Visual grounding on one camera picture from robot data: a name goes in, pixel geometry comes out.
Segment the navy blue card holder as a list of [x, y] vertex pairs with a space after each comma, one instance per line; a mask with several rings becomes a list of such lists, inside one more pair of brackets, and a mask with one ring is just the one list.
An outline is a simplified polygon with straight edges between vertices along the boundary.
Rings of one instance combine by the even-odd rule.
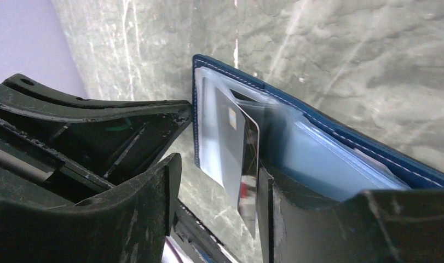
[[204, 169], [203, 78], [220, 81], [258, 125], [262, 158], [328, 198], [363, 190], [443, 189], [444, 173], [335, 121], [306, 103], [206, 55], [192, 59], [194, 159]]

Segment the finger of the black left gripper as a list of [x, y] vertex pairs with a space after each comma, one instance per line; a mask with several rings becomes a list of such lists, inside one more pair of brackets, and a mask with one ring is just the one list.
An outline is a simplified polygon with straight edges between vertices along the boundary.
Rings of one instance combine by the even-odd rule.
[[15, 74], [0, 83], [0, 164], [77, 202], [157, 164], [190, 121], [186, 100], [83, 99]]

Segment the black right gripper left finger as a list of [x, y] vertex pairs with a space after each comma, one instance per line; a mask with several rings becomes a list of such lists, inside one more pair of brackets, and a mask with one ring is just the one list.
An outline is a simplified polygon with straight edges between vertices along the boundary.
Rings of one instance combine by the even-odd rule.
[[0, 262], [160, 262], [181, 170], [173, 153], [75, 205], [42, 208], [0, 198]]

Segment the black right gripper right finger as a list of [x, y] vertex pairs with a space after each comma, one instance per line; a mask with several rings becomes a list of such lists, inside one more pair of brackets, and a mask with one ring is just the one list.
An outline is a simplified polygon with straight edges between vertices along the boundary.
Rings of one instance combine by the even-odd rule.
[[444, 190], [364, 191], [336, 202], [263, 167], [264, 262], [444, 262]]

